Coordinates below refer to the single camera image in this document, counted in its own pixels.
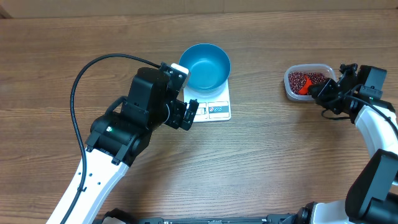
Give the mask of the orange measuring scoop blue handle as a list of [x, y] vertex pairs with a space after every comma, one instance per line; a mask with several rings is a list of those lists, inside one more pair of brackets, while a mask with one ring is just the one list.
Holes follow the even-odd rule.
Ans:
[[308, 76], [305, 76], [305, 83], [304, 86], [299, 89], [299, 91], [297, 92], [299, 95], [308, 95], [309, 91], [308, 88], [313, 85], [311, 79]]

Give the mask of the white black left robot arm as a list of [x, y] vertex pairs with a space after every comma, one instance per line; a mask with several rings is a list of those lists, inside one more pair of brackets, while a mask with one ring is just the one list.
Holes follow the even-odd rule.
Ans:
[[86, 157], [49, 223], [92, 223], [114, 186], [149, 145], [156, 128], [162, 124], [191, 128], [198, 102], [177, 99], [189, 77], [189, 70], [176, 63], [137, 71], [128, 96], [118, 98], [91, 125]]

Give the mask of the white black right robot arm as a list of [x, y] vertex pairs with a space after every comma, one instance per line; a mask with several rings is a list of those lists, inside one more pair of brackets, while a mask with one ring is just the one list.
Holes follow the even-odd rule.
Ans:
[[382, 101], [381, 81], [328, 79], [310, 85], [316, 104], [335, 114], [346, 113], [361, 133], [370, 160], [346, 198], [310, 203], [285, 223], [397, 223], [397, 123], [394, 108]]

